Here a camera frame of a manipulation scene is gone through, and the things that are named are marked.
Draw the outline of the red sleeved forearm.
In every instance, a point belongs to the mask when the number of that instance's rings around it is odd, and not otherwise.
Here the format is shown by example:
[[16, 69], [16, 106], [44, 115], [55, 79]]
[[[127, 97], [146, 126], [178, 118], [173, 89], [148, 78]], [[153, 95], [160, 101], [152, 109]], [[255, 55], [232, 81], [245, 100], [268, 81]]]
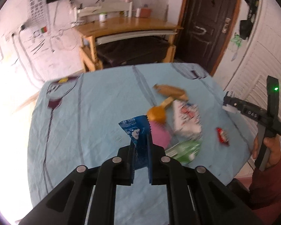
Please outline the red sleeved forearm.
[[281, 156], [274, 166], [254, 170], [249, 194], [251, 209], [263, 224], [281, 224]]

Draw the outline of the person's right hand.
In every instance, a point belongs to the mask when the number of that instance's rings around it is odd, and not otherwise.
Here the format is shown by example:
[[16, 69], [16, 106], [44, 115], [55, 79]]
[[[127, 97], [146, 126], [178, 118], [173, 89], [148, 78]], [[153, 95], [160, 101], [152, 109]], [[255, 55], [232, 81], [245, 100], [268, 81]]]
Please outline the person's right hand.
[[[264, 138], [263, 144], [270, 150], [270, 155], [268, 158], [268, 162], [265, 165], [265, 168], [270, 168], [275, 166], [280, 158], [281, 158], [281, 149], [280, 149], [280, 140], [279, 135], [277, 135], [274, 138]], [[254, 159], [258, 156], [258, 136], [256, 135], [254, 142], [253, 142], [253, 150], [252, 150], [252, 156]]]

